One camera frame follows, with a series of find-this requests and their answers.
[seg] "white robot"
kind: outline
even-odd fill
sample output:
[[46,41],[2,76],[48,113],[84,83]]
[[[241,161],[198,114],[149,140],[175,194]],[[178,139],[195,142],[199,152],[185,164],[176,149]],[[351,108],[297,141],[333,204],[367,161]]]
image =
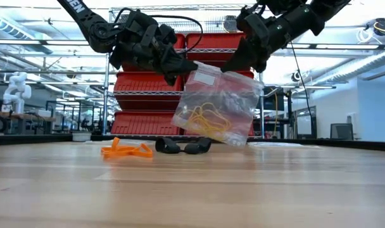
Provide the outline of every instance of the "white robot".
[[25,104],[24,99],[29,99],[32,95],[32,90],[29,85],[25,83],[27,79],[27,73],[15,72],[13,76],[9,78],[8,88],[3,95],[3,107],[2,111],[20,114],[23,113],[23,106]]

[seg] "ziplock bag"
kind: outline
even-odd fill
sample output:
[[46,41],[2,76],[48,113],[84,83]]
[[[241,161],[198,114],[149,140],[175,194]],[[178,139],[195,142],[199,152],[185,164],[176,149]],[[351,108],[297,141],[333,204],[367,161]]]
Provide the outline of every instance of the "ziplock bag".
[[261,82],[236,72],[198,63],[190,73],[172,123],[184,130],[244,146],[260,93]]

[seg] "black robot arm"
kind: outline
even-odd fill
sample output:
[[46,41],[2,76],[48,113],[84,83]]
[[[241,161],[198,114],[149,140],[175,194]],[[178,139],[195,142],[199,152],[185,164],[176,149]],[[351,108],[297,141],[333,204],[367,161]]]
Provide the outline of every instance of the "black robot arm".
[[[311,30],[319,35],[330,20],[351,0],[258,0],[244,7],[237,17],[237,28],[246,34],[232,58],[221,68],[223,72],[253,67],[263,72],[270,55],[286,47],[292,40]],[[263,18],[265,7],[279,17]]]
[[177,54],[174,30],[158,25],[152,17],[131,10],[125,23],[108,23],[90,10],[82,0],[58,0],[79,25],[90,47],[98,53],[111,53],[110,63],[119,69],[122,63],[164,74],[174,85],[177,75],[197,69],[197,64]]

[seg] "table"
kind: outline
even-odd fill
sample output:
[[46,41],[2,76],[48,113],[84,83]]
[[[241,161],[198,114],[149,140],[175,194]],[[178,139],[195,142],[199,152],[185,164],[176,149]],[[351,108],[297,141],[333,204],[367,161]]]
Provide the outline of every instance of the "table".
[[[12,120],[18,120],[18,134],[24,134],[27,127],[27,120],[37,119],[37,117],[29,114],[16,114],[13,113],[11,116],[9,112],[0,111],[0,116],[4,118],[10,118]],[[52,124],[56,121],[54,117],[43,117],[42,120],[45,122],[45,134],[50,134],[52,131]]]
[[109,144],[0,146],[0,228],[385,228],[385,152],[214,144],[107,163]]

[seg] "white wall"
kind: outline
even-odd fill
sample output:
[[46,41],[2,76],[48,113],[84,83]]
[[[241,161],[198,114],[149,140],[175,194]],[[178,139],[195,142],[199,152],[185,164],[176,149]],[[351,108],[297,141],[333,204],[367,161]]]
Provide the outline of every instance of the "white wall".
[[385,82],[359,80],[358,98],[363,140],[385,142]]
[[[309,105],[317,109],[317,137],[330,138],[331,124],[346,123],[350,113],[358,113],[357,79],[348,84],[338,84],[336,89],[315,91],[310,95]],[[306,108],[306,100],[294,99],[293,111],[302,108]],[[354,122],[355,138],[359,138],[359,121],[356,119]]]
[[[0,86],[0,99],[3,99],[4,91],[7,87]],[[25,100],[26,105],[34,105],[42,108],[46,107],[46,101],[55,100],[56,95],[45,89],[34,89],[32,88],[32,97],[28,100]]]

